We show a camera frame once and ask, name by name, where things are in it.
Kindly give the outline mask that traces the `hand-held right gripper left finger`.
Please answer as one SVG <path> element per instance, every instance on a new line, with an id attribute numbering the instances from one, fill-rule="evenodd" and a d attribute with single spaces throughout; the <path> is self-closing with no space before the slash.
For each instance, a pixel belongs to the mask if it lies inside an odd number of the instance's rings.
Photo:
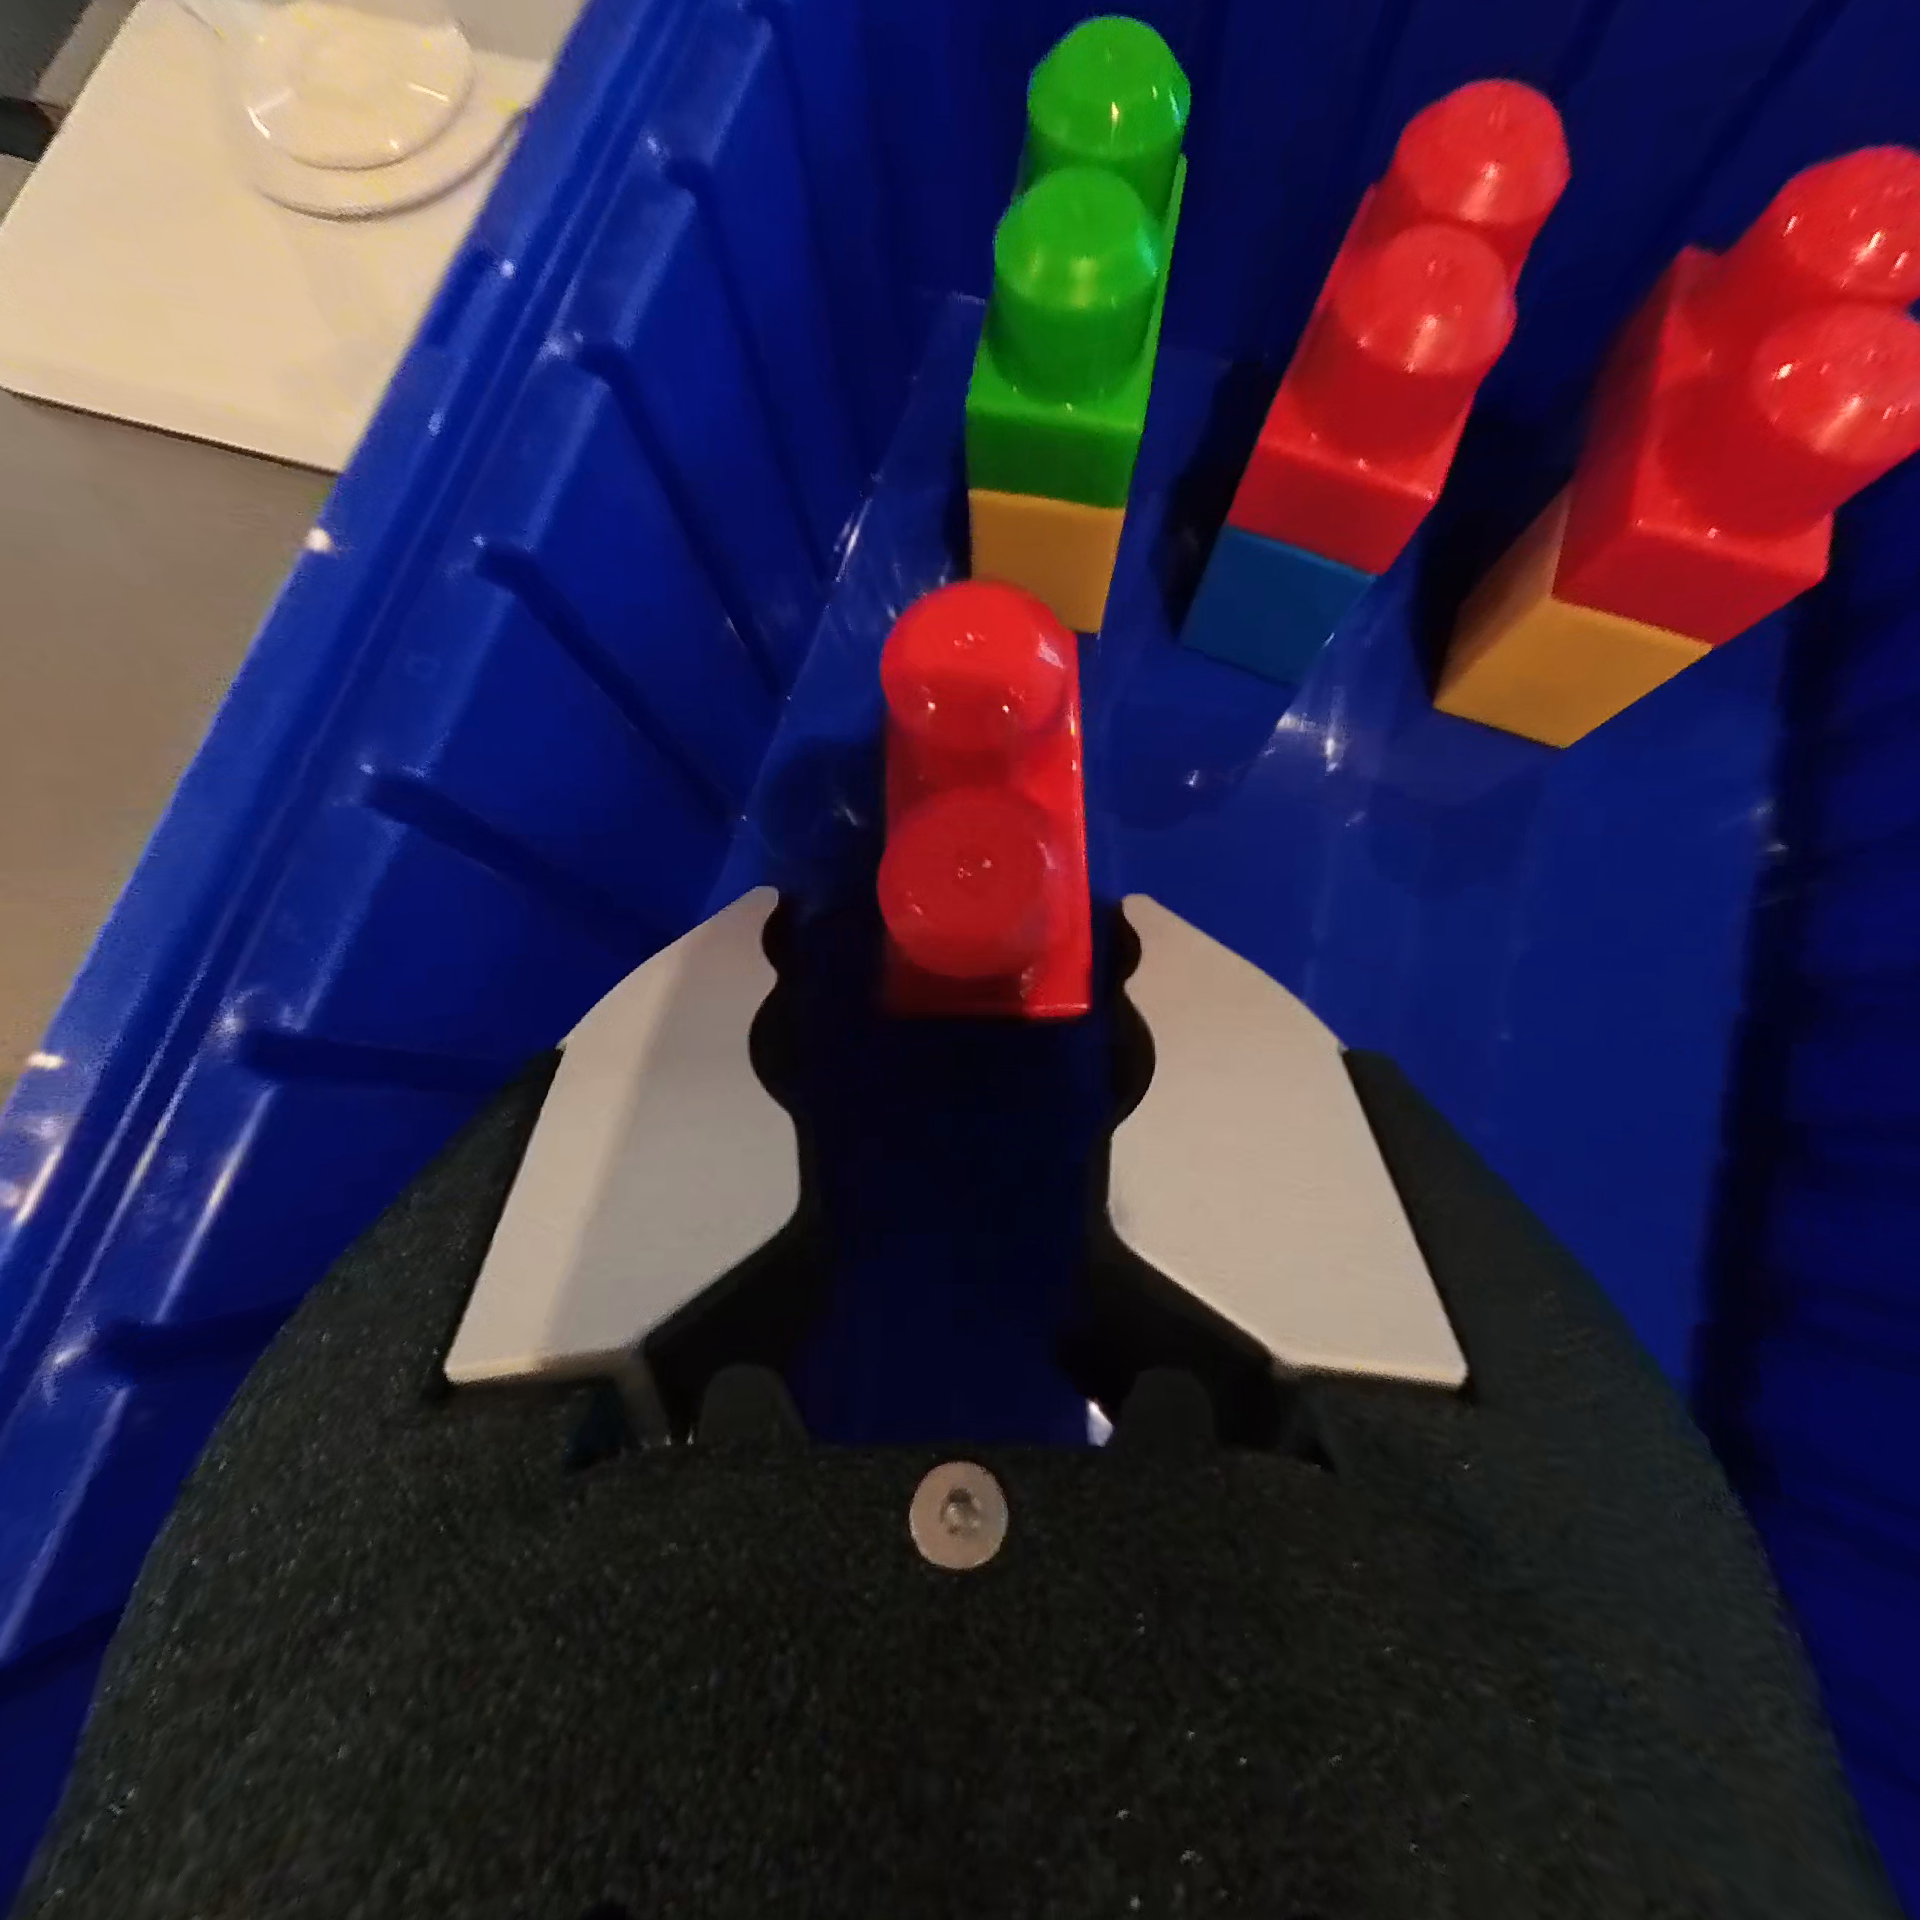
<path id="1" fill-rule="evenodd" d="M 650 1336 L 799 1204 L 796 1125 L 752 1030 L 775 888 L 647 957 L 564 1033 L 467 1310 L 450 1383 L 636 1369 Z"/>

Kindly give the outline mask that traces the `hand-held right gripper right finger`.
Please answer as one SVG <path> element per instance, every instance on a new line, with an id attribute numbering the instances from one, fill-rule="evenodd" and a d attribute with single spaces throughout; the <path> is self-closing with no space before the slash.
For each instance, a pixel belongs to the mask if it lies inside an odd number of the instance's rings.
<path id="1" fill-rule="evenodd" d="M 1116 1124 L 1116 1241 L 1310 1376 L 1466 1383 L 1469 1360 L 1334 1028 L 1150 895 L 1122 900 L 1153 1066 Z"/>

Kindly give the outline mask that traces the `blue plastic bin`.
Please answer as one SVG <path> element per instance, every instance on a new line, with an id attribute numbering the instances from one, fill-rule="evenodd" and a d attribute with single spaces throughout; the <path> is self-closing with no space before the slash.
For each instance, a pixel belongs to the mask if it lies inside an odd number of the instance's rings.
<path id="1" fill-rule="evenodd" d="M 1032 64 L 1081 4 L 594 4 L 4 1112 L 4 1880 L 184 1473 L 301 1293 L 618 973 L 860 851 L 863 676 L 947 568 Z M 1916 475 L 1569 755 L 1414 633 L 1571 469 L 1673 255 L 1916 143 L 1916 4 L 1138 4 L 1196 90 L 1102 884 L 1390 1055 L 1732 1443 L 1916 1849 Z M 1406 119 L 1544 87 L 1571 189 L 1451 488 L 1300 705 L 1160 590 Z"/>

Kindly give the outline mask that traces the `blue one-stud block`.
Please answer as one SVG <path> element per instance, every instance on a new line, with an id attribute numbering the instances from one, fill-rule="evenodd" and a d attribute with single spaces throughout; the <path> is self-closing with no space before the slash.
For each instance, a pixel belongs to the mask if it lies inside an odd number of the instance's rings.
<path id="1" fill-rule="evenodd" d="M 1228 523 L 1213 543 L 1180 644 L 1298 693 L 1375 583 L 1375 570 Z"/>

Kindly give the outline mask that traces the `yellow one-stud block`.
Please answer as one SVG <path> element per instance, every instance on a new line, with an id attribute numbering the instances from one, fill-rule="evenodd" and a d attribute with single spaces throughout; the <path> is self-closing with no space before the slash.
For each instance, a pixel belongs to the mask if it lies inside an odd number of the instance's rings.
<path id="1" fill-rule="evenodd" d="M 1569 747 L 1710 653 L 1705 638 L 1559 597 L 1569 516 L 1559 493 L 1466 594 L 1436 670 L 1436 710 Z"/>
<path id="2" fill-rule="evenodd" d="M 1098 633 L 1123 530 L 1123 505 L 970 485 L 967 570 L 1030 590 L 1076 633 Z"/>

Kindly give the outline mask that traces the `green two-stud block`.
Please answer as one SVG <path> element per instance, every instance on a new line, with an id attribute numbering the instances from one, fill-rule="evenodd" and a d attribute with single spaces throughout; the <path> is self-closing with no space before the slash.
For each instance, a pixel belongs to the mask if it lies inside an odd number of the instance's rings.
<path id="1" fill-rule="evenodd" d="M 967 485 L 1123 509 L 1160 366 L 1193 85 L 1165 34 L 1090 15 L 1036 64 L 967 388 Z"/>

